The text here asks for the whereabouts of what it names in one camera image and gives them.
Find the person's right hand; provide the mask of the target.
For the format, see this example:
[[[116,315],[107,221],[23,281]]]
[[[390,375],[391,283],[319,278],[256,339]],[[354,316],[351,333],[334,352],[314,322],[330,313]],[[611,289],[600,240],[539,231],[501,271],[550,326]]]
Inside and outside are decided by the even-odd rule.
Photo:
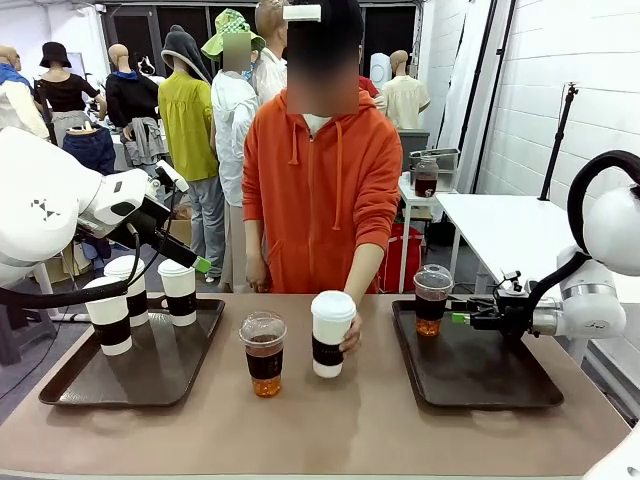
[[[271,290],[269,267],[261,254],[248,254],[246,280],[255,293],[268,293]]]

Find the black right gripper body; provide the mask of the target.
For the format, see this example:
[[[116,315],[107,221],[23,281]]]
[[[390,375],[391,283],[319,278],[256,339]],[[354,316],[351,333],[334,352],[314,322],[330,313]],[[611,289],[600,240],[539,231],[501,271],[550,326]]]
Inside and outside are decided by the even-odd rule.
[[[526,296],[499,293],[491,297],[494,306],[470,306],[470,313],[477,315],[477,324],[471,325],[480,331],[498,331],[503,336],[523,336],[532,326],[532,310]]]

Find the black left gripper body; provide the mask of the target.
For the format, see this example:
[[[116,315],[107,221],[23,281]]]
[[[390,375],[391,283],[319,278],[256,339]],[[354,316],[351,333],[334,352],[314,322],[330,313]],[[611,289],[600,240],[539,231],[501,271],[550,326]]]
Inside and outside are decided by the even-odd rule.
[[[134,235],[127,228],[130,224],[137,231],[141,245],[159,250],[166,233],[165,223],[170,215],[170,210],[164,204],[145,197],[140,208],[129,215],[122,225],[122,245],[135,248]]]

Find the person's left hand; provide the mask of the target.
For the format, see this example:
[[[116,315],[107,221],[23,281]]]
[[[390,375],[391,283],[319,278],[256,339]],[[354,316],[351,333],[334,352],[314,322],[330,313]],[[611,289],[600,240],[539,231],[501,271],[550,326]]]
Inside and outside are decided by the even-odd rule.
[[[340,344],[340,351],[344,356],[352,354],[359,348],[361,342],[361,327],[361,316],[359,314],[356,314],[351,322],[349,329],[345,333],[343,341]]]

